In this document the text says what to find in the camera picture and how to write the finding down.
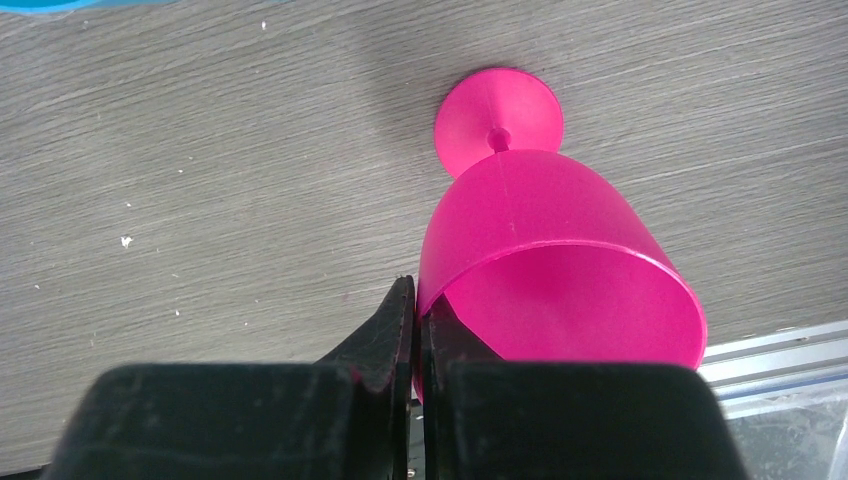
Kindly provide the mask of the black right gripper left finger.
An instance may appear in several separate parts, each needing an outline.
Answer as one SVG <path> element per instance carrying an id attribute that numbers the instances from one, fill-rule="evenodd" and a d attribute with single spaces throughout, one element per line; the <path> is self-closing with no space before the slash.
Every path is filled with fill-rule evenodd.
<path id="1" fill-rule="evenodd" d="M 415 288 L 313 363 L 129 364 L 103 373 L 48 479 L 403 479 Z"/>

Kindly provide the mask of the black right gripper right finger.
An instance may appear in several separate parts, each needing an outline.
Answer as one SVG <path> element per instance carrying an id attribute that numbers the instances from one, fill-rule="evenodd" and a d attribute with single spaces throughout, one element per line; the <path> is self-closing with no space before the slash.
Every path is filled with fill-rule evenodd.
<path id="1" fill-rule="evenodd" d="M 743 479 L 717 399 L 664 364 L 502 359 L 445 298 L 421 318 L 430 479 Z"/>

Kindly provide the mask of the pink wine glass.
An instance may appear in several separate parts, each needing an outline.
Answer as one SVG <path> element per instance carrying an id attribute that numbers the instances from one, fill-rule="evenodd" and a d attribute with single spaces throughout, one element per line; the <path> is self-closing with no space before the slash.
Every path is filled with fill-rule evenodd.
<path id="1" fill-rule="evenodd" d="M 433 139 L 452 184 L 423 238 L 417 312 L 439 300 L 510 361 L 698 368 L 707 320 L 625 197 L 564 156 L 553 91 L 513 68 L 458 83 Z"/>

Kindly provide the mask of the blue wine glass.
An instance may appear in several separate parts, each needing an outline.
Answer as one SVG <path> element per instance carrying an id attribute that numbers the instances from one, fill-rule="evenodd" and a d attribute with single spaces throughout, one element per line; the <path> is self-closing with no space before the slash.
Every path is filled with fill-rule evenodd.
<path id="1" fill-rule="evenodd" d="M 80 9 L 169 2 L 170 0 L 1 0 L 1 12 L 19 15 L 48 15 Z"/>

